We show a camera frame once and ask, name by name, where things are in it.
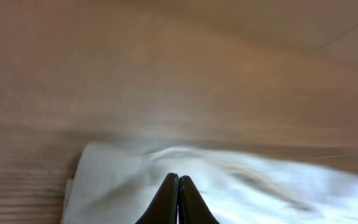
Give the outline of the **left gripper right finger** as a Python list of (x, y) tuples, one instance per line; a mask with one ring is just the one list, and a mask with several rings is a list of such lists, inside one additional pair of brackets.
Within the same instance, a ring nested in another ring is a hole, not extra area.
[(178, 222), (179, 224), (219, 224), (196, 185), (187, 175), (179, 180)]

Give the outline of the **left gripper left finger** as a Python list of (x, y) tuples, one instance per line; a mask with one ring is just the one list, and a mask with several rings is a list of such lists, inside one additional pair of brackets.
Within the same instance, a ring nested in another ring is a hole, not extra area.
[(169, 173), (136, 224), (176, 224), (179, 176)]

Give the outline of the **beige cotton shorts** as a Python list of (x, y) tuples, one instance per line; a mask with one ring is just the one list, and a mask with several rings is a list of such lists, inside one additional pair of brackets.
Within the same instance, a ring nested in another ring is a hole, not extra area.
[(358, 223), (358, 175), (191, 146), (88, 144), (63, 223), (134, 223), (169, 173), (191, 177), (220, 223)]

